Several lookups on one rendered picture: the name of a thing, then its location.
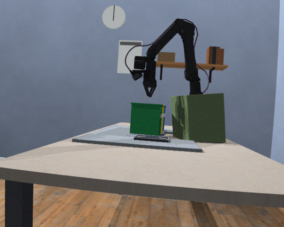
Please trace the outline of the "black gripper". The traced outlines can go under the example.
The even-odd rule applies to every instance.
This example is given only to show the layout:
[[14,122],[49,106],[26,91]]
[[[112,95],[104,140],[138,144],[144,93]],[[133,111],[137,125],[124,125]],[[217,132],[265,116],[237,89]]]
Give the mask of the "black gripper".
[[[157,81],[155,79],[156,71],[150,70],[150,78],[143,78],[143,86],[145,89],[145,92],[148,97],[151,97],[155,88],[157,87]],[[148,88],[151,87],[150,92]]]

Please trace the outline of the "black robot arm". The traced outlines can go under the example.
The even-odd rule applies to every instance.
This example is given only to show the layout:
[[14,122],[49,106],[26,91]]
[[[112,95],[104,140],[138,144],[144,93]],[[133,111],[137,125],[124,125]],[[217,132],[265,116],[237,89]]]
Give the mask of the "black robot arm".
[[[179,34],[184,45],[185,55],[185,79],[190,83],[190,95],[203,94],[201,92],[200,78],[198,76],[198,68],[195,63],[194,53],[194,35],[195,26],[192,23],[186,22],[177,18],[170,28],[155,42],[146,52],[146,56],[135,56],[134,69],[132,70],[132,78],[134,81],[143,77],[150,78],[150,70],[156,70],[156,55],[161,49],[176,35]],[[145,69],[146,66],[146,70]],[[143,74],[142,74],[143,73]]]

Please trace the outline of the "green bin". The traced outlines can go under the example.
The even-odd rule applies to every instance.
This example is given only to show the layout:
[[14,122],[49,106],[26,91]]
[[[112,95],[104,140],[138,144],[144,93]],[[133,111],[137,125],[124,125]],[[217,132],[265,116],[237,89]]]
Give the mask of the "green bin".
[[144,103],[131,104],[130,133],[159,136],[161,132],[163,105]]

